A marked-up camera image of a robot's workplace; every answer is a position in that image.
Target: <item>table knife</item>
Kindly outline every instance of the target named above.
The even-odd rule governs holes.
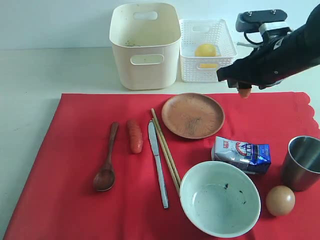
[[[150,141],[152,153],[155,158],[156,171],[158,173],[158,180],[159,180],[162,204],[163,204],[163,207],[165,209],[167,209],[169,207],[168,195],[167,195],[167,190],[166,190],[165,178],[164,178],[164,174],[162,172],[162,167],[161,167],[161,161],[160,161],[160,156],[159,156],[159,146],[158,146],[158,141],[157,141],[155,125],[152,122],[152,120],[150,120],[149,125],[148,125],[148,133],[149,133],[149,141]]]

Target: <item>white ceramic bowl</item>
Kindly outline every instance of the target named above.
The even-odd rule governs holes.
[[[251,179],[221,161],[205,161],[192,167],[181,181],[180,201],[197,228],[220,238],[248,232],[261,210],[259,193]]]

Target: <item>basket handle slot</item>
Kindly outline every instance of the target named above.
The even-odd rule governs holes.
[[[217,63],[198,63],[196,68],[200,70],[212,70],[218,69],[219,65]]]
[[[199,33],[207,33],[210,31],[210,26],[195,25],[192,27],[192,31]]]
[[[134,20],[156,20],[158,13],[156,11],[135,12],[133,14]]]
[[[162,54],[143,54],[133,55],[130,58],[130,62],[133,65],[155,65],[162,64],[165,60],[165,56]]]

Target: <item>stainless steel cup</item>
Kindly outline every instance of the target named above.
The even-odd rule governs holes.
[[[304,191],[320,178],[320,139],[297,136],[289,142],[282,165],[282,181],[294,191]]]

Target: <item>brown plate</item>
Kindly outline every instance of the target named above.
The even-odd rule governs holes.
[[[171,97],[162,107],[164,125],[174,134],[187,139],[203,139],[218,132],[225,121],[219,103],[198,93]]]

